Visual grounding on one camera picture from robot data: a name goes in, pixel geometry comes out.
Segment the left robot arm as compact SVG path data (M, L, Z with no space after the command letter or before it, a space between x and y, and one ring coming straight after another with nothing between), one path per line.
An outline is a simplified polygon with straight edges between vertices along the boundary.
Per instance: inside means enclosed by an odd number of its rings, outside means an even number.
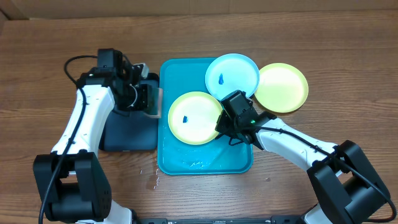
M144 111L155 105L145 63L133 64L116 49L99 49L97 65L72 82L76 102L69 122L49 154L36 156L41 199L38 222L139 223L136 212L112 198L98 160L106 120L113 110Z

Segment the green scrubbing sponge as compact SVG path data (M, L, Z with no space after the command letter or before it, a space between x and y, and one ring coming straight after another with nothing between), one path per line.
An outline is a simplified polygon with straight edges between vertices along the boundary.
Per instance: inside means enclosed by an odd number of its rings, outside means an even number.
M155 119L161 118L163 95L163 89L148 86L147 108L144 110L144 113L148 117Z

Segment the yellow-green plate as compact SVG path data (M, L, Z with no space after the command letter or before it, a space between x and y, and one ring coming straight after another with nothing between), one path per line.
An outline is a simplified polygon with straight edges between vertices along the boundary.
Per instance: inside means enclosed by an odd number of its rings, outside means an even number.
M272 63L259 71L259 86L254 94L266 109L290 113L299 109L308 97L308 82L303 73L286 63Z
M172 134L181 142L206 144L219 135L216 125L222 110L219 101L210 94L191 91L172 103L167 121Z

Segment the yellow-green plate front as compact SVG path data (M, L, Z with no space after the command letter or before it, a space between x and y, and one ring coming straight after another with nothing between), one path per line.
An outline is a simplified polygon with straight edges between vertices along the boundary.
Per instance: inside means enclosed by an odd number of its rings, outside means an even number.
M216 125L222 110L219 101L210 94L191 91L172 103L167 121L172 134L181 142L206 144L219 135Z

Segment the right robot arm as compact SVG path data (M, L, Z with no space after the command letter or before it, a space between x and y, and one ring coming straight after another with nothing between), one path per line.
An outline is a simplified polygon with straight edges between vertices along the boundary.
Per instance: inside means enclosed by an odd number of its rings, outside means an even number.
M216 125L220 136L278 154L307 173L318 203L300 217L300 223L396 219L397 209L385 183L355 142L317 140L272 113L259 114L243 91L230 93L220 103L223 111Z

